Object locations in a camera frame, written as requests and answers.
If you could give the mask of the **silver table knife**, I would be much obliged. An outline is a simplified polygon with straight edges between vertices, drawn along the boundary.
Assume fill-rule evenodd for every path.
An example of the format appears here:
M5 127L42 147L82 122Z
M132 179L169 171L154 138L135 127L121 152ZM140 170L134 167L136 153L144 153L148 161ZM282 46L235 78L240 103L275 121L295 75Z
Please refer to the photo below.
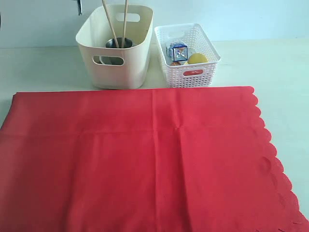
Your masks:
M77 4L78 15L83 14L82 0L74 0Z

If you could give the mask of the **cream plastic storage bin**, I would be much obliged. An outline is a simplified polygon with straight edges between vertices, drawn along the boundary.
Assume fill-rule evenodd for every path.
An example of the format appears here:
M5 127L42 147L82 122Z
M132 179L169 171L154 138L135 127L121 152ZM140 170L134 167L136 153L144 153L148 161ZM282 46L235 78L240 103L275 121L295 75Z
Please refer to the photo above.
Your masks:
M123 4L108 4L108 11L117 38L123 35ZM104 89L135 89L142 86L150 61L150 42L153 32L152 8L143 5L129 5L128 14L136 14L138 21L128 20L126 38L134 45L131 48L106 48L113 35L102 6L96 8L76 34L86 69L93 85ZM97 64L93 56L120 57L123 65Z

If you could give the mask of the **white perforated plastic basket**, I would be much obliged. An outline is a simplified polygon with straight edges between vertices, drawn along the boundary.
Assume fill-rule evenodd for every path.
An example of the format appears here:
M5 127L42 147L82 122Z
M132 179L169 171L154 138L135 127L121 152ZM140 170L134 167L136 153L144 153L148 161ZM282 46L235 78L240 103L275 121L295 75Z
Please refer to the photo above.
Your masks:
M220 55L198 23L155 27L155 37L159 63L168 87L204 87L211 84ZM187 60L173 66L167 55L172 42L180 42L188 47L188 57L203 54L207 62L189 64Z

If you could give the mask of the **brown wooden plate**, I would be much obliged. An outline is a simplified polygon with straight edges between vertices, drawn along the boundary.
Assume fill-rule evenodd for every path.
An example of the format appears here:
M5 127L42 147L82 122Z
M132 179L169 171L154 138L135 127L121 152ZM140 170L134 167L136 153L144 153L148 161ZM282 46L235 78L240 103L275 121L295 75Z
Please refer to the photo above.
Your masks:
M101 64L100 56L93 56L93 60L94 60L95 63Z

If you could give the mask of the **orange fried chicken piece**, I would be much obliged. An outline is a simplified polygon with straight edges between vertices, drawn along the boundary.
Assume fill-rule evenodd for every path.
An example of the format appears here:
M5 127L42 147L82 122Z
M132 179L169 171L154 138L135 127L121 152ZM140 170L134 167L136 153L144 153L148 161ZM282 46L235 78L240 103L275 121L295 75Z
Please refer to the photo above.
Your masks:
M181 66L181 63L178 61L172 62L170 66Z

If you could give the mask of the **red tablecloth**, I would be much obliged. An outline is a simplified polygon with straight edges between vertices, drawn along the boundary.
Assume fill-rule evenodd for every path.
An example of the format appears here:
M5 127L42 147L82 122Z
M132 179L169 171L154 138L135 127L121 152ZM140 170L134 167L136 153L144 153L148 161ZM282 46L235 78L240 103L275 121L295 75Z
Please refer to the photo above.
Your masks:
M19 92L3 232L306 232L253 87Z

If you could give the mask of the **stainless steel cup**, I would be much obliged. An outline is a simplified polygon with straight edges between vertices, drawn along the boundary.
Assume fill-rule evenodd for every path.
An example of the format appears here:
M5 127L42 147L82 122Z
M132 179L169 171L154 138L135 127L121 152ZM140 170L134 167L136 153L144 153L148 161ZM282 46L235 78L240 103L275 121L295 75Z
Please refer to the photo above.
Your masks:
M133 47L134 43L128 38L118 37L117 42L115 39L110 39L106 42L106 48L131 48ZM109 57L110 62L112 65L123 65L124 60L120 57Z

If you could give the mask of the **yellow lemon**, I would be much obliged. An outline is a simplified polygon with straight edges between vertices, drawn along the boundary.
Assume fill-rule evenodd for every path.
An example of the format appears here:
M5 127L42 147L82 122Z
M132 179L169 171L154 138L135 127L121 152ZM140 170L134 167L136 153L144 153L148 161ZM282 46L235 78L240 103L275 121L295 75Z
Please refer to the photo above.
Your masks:
M202 53L193 53L189 59L188 64L208 63L207 57Z

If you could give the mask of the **blue white milk carton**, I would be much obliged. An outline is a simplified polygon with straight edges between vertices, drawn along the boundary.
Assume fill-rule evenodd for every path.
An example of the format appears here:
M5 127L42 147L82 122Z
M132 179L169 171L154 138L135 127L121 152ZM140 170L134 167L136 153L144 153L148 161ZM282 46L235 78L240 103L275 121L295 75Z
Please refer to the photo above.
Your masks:
M181 41L171 41L166 43L166 55L172 61L188 60L188 46Z

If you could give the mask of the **red toy sausage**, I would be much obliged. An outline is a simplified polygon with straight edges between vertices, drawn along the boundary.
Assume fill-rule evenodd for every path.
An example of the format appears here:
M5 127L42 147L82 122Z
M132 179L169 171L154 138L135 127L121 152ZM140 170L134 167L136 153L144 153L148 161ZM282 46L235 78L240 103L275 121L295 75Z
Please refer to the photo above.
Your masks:
M190 70L190 71L185 71L183 73L184 76L193 76L193 75L201 75L203 74L203 70Z

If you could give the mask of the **wooden chopstick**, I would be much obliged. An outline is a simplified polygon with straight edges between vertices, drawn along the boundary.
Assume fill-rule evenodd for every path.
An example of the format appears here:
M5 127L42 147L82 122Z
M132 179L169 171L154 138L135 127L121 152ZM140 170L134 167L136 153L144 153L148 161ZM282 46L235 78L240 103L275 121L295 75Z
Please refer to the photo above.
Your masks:
M128 10L128 0L125 0L124 23L123 23L123 35L122 35L121 48L124 48L124 47L125 47L127 10Z
M109 23L109 26L110 26L112 35L113 35L113 39L114 39L116 48L119 48L119 43L118 43L118 40L117 40L116 33L115 33L115 31L114 31L114 27L113 27L113 24L112 24L112 21L111 21L111 17L110 17L110 15L109 15L109 11L108 11L108 7L107 7L107 4L106 4L106 1L105 1L105 0L102 0L101 2L102 2L104 11L105 11L105 14L106 14L106 17L107 17L107 20L108 20L108 23Z

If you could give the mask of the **white ceramic bowl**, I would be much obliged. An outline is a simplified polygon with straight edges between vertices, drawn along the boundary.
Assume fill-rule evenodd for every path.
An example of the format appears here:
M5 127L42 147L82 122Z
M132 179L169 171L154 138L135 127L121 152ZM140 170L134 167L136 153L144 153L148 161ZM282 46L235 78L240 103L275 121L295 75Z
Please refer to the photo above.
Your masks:
M104 65L108 65L109 64L109 58L108 57L99 56L99 60L100 60L101 64L104 64Z

